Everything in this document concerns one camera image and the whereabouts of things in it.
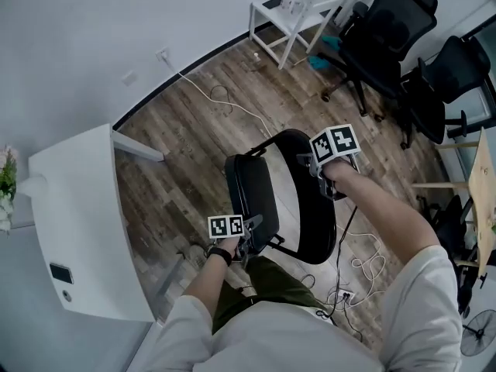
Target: wooden floor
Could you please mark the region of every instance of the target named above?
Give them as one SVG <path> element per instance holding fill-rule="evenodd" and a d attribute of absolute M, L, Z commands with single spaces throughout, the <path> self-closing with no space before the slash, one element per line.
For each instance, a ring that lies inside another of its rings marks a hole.
<path fill-rule="evenodd" d="M 266 29 L 262 37 L 273 40 L 275 31 Z M 256 52 L 260 61 L 253 55 Z M 296 128 L 313 136 L 327 126 L 353 124 L 362 148 L 358 156 L 362 173 L 417 208 L 417 192 L 410 184 L 444 180 L 439 155 L 432 144 L 417 135 L 410 150 L 401 150 L 401 133 L 395 124 L 389 119 L 377 123 L 371 116 L 361 118 L 350 88 L 342 87 L 334 92 L 330 103 L 322 102 L 319 92 L 325 86 L 336 84 L 341 74 L 333 70 L 318 73 L 306 61 L 292 67 L 291 62 L 304 56 L 304 50 L 295 44 L 286 68 L 279 71 L 255 43 L 244 40 L 201 65 L 188 77 L 207 93 L 218 84 L 225 85 L 230 100 L 263 117 L 273 135 L 282 129 Z M 388 105 L 369 88 L 365 88 L 365 93 L 374 111 L 381 112 Z M 215 88 L 212 97 L 227 100 L 223 88 Z M 208 243 L 208 216 L 232 213 L 224 161 L 263 142 L 267 134 L 258 119 L 240 109 L 209 102 L 184 80 L 146 104 L 120 131 L 161 150 L 166 156 L 165 163 L 156 164 L 125 153 L 116 154 L 122 209 L 139 278 L 145 288 L 151 288 L 177 251 L 186 250 L 191 243 Z M 268 150 L 265 157 L 277 198 L 280 234 L 295 249 L 299 214 L 291 176 L 277 150 Z M 445 202 L 450 192 L 439 190 L 429 196 Z M 336 218 L 341 227 L 346 224 L 352 208 L 353 203 L 347 199 L 336 203 Z M 350 232 L 375 233 L 360 211 Z M 401 269 L 400 263 L 370 236 L 347 236 L 343 244 L 339 263 L 341 287 L 356 294 L 353 303 L 367 295 L 371 283 L 361 268 L 351 267 L 351 261 L 355 257 L 366 260 L 379 246 L 387 262 L 372 291 L 386 290 Z M 337 252 L 319 266 L 299 262 L 274 250 L 265 250 L 264 254 L 298 279 L 313 274 L 312 291 L 322 301 L 336 285 Z M 381 263 L 375 261 L 376 272 Z M 365 271 L 370 275 L 368 266 Z M 195 273 L 189 262 L 183 263 L 179 278 L 160 303 L 162 318 L 167 316 L 174 299 L 181 295 Z M 228 281 L 240 287 L 247 285 L 249 278 L 235 266 L 229 272 Z M 309 286 L 312 279 L 304 282 Z M 354 327 L 363 333 L 364 343 L 373 350 L 381 346 L 379 306 L 382 296 L 375 294 L 347 312 Z M 342 312 L 336 312 L 334 319 L 338 326 L 353 333 Z"/>

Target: white cable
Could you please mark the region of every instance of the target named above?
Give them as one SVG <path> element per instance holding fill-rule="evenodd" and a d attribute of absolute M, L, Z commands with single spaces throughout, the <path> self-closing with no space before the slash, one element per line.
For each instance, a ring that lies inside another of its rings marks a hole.
<path fill-rule="evenodd" d="M 307 59 L 307 57 L 301 58 L 298 62 L 296 62 L 295 64 L 293 64 L 293 67 L 295 67 L 296 65 L 299 65 L 301 62 L 303 62 L 306 59 Z"/>
<path fill-rule="evenodd" d="M 183 76 L 183 75 L 181 74 L 181 72 L 180 72 L 180 71 L 176 71 L 176 70 L 174 69 L 174 67 L 172 66 L 171 62 L 169 62 L 169 60 L 168 60 L 166 57 L 162 56 L 162 59 L 165 61 L 165 63 L 167 64 L 167 66 L 168 66 L 168 67 L 169 67 L 169 68 L 170 68 L 170 69 L 171 69 L 174 73 L 179 74 L 179 75 L 180 75 L 183 79 L 185 79 L 186 81 L 188 81 L 189 83 L 191 83 L 191 84 L 192 84 L 192 85 L 193 85 L 193 86 L 194 86 L 197 90 L 199 90 L 199 91 L 203 94 L 203 96 L 205 96 L 205 97 L 206 97 L 206 98 L 207 98 L 210 102 L 214 102 L 214 103 L 221 103 L 221 104 L 223 104 L 223 105 L 231 105 L 231 106 L 235 106 L 235 107 L 237 107 L 237 108 L 240 108 L 240 109 L 241 109 L 241 110 L 243 110 L 244 112 L 248 113 L 249 115 L 252 115 L 253 117 L 256 117 L 257 119 L 259 119 L 259 120 L 262 122 L 263 127 L 265 128 L 265 130 L 267 131 L 267 134 L 268 134 L 268 136 L 267 136 L 266 134 L 264 134 L 266 138 L 270 138 L 270 137 L 272 136 L 272 135 L 270 134 L 269 129 L 268 129 L 268 128 L 267 128 L 267 126 L 265 125 L 265 121 L 264 121 L 264 120 L 263 120 L 263 119 L 262 119 L 259 115 L 256 115 L 256 114 L 254 114 L 254 113 L 250 112 L 249 110 L 246 110 L 244 107 L 239 106 L 239 105 L 237 105 L 236 103 L 224 102 L 224 101 L 216 101 L 215 99 L 211 99 L 211 98 L 210 98 L 208 95 L 206 95 L 206 93 L 204 93 L 204 92 L 202 91 L 202 89 L 201 89 L 199 86 L 197 86 L 197 85 L 196 85 L 193 81 L 191 81 L 189 78 L 187 78 L 187 77 Z"/>
<path fill-rule="evenodd" d="M 344 229 L 338 225 L 336 225 L 338 229 L 344 231 Z M 347 232 L 346 235 L 350 235 L 350 236 L 372 236 L 376 241 L 377 243 L 379 244 L 379 246 L 377 247 L 377 250 L 375 251 L 375 253 L 370 257 L 368 258 L 367 260 L 363 261 L 359 258 L 354 258 L 352 261 L 351 261 L 351 266 L 352 267 L 355 267 L 355 268 L 361 268 L 362 269 L 362 273 L 363 275 L 365 276 L 365 278 L 371 282 L 370 284 L 370 289 L 367 293 L 367 295 L 365 296 L 365 298 L 363 298 L 362 300 L 358 301 L 357 303 L 348 303 L 348 307 L 346 307 L 346 304 L 343 306 L 343 308 L 337 308 L 336 311 L 337 312 L 342 312 L 343 310 L 348 310 L 349 308 L 353 308 L 355 306 L 358 306 L 360 305 L 361 303 L 363 303 L 364 301 L 366 301 L 368 298 L 370 298 L 370 296 L 373 296 L 375 294 L 383 294 L 385 291 L 375 291 L 375 292 L 372 292 L 372 289 L 374 289 L 374 282 L 375 282 L 375 279 L 377 277 L 379 277 L 379 275 L 381 275 L 382 271 L 384 270 L 385 266 L 386 266 L 386 258 L 383 256 L 383 255 L 380 255 L 379 254 L 379 251 L 381 250 L 381 244 L 382 242 L 374 235 L 372 234 L 371 232 L 364 232 L 364 233 L 352 233 L 352 232 Z M 374 270 L 372 269 L 372 263 L 376 260 L 376 259 L 381 259 L 383 260 L 383 265 L 381 267 L 381 269 L 375 274 L 374 273 Z M 364 265 L 368 264 L 368 267 L 369 267 L 369 270 L 370 270 L 370 276 L 368 276 L 367 272 L 365 271 L 365 268 L 364 268 Z M 336 293 L 336 291 L 330 291 L 327 295 L 327 302 L 329 303 L 329 298 L 332 297 L 334 294 Z"/>

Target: mesh office chair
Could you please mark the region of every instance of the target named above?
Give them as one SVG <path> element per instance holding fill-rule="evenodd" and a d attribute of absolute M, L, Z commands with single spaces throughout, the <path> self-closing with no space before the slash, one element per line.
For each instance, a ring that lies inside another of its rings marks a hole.
<path fill-rule="evenodd" d="M 334 203 L 320 194 L 319 181 L 308 168 L 300 165 L 298 154 L 311 153 L 310 138 L 296 129 L 286 129 L 246 154 L 236 154 L 226 160 L 225 171 L 233 213 L 243 220 L 260 215 L 263 220 L 253 231 L 249 253 L 260 253 L 271 246 L 308 264 L 321 264 L 332 253 L 336 243 Z M 283 247 L 279 236 L 274 191 L 267 163 L 262 157 L 265 148 L 275 144 L 280 150 L 293 178 L 300 209 L 300 242 L 295 252 Z"/>
<path fill-rule="evenodd" d="M 361 115 L 367 115 L 367 106 L 360 81 L 396 99 L 401 90 L 399 62 L 415 41 L 436 26 L 436 8 L 437 0 L 374 0 L 370 8 L 356 3 L 339 35 L 339 56 L 344 63 L 318 55 L 346 73 L 337 87 L 322 92 L 322 99 L 328 101 L 329 95 L 348 81 L 355 85 Z"/>
<path fill-rule="evenodd" d="M 491 69 L 489 57 L 477 39 L 462 41 L 451 36 L 435 60 L 418 66 L 401 79 L 404 94 L 398 99 L 398 124 L 406 133 L 403 149 L 412 144 L 412 124 L 434 143 L 442 143 L 446 124 L 461 125 L 467 135 L 467 117 L 446 119 L 444 103 L 451 103 L 465 92 L 479 87 Z"/>
<path fill-rule="evenodd" d="M 468 312 L 470 300 L 472 299 L 472 287 L 477 281 L 477 269 L 473 267 L 458 266 L 455 260 L 473 261 L 477 256 L 474 250 L 465 247 L 465 233 L 467 224 L 465 219 L 474 205 L 472 198 L 469 198 L 465 206 L 462 207 L 460 196 L 456 195 L 451 199 L 445 210 L 441 210 L 438 205 L 428 205 L 425 198 L 418 198 L 422 203 L 422 214 L 434 228 L 439 243 L 448 253 L 449 260 L 455 270 L 456 282 L 458 286 L 458 312 L 464 314 Z M 431 209 L 437 212 L 431 218 Z"/>

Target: wooden table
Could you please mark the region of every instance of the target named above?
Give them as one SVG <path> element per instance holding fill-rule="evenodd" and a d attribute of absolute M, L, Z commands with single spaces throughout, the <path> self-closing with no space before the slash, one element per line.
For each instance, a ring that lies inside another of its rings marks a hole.
<path fill-rule="evenodd" d="M 494 248 L 496 234 L 492 227 L 496 223 L 494 211 L 496 209 L 496 175 L 491 161 L 491 154 L 487 144 L 486 131 L 480 131 L 478 142 L 454 143 L 440 145 L 438 149 L 452 149 L 461 147 L 476 147 L 474 165 L 468 182 L 418 183 L 414 188 L 466 188 L 474 200 L 474 223 L 477 227 L 477 260 L 479 277 L 486 270 L 487 261 Z"/>

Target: white sleeve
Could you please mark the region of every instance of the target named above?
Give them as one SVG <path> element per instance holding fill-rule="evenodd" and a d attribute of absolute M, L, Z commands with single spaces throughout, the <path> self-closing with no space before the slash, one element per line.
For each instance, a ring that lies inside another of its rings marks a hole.
<path fill-rule="evenodd" d="M 454 371 L 460 367 L 461 318 L 453 265 L 441 246 L 415 255 L 382 305 L 383 349 L 389 371 Z"/>
<path fill-rule="evenodd" d="M 147 363 L 146 372 L 191 371 L 212 356 L 212 317 L 194 296 L 174 303 Z"/>

